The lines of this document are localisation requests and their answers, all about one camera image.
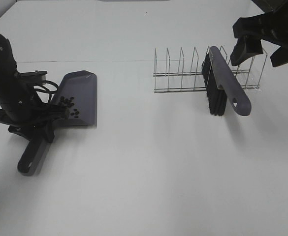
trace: dish rack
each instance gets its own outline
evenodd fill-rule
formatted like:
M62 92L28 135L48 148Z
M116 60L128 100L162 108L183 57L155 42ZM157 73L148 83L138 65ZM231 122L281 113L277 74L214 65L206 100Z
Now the dish rack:
M243 89L260 89L260 83L268 57L268 53L263 49L264 54L252 57L239 66L232 66L230 57L223 46L220 52L228 60L231 71L239 81ZM158 60L157 49L155 48L154 73L155 93L169 92L197 92L206 91L206 84L202 76L201 64L196 47L193 49L190 61L185 57L182 47L180 48L179 59L171 59L169 49L166 49L166 60Z

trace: black bristles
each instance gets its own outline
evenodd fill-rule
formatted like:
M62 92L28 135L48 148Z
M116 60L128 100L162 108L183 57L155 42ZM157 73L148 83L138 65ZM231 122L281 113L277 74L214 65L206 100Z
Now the black bristles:
M209 110L212 115L222 116L224 114L227 95L223 89L218 89L213 69L211 68L211 60L209 55L206 55L205 61L202 66L204 83L207 85L206 93L209 102Z

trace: wire rack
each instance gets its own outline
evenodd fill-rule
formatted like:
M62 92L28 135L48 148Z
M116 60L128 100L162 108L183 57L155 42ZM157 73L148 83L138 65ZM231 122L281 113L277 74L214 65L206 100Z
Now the wire rack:
M268 57L268 53L264 49L263 55L254 56L236 67L231 66L230 57L223 46L220 47L220 51L225 60L228 60L229 67L243 89L260 89L260 83ZM158 60L157 50L155 48L153 73L155 93L206 91L206 84L203 80L200 58L196 47L194 47L191 55L192 59L190 59L190 61L187 60L181 48L178 56L179 59L171 59L169 49L167 48L166 60Z

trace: gray brush handle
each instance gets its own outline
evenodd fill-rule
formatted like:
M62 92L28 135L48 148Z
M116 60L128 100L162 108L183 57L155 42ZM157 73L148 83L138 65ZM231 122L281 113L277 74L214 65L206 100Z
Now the gray brush handle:
M220 53L220 50L215 46L211 47L209 57L212 62L212 70L217 88L225 90L228 100L237 114L241 116L250 115L252 109L251 102L229 68L225 58Z

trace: hand brush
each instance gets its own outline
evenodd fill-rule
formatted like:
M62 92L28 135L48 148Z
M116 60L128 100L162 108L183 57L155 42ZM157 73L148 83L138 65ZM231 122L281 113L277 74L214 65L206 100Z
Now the hand brush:
M217 47L209 49L202 65L202 72L212 115L224 114L227 98L237 114L248 116L251 113L249 98Z

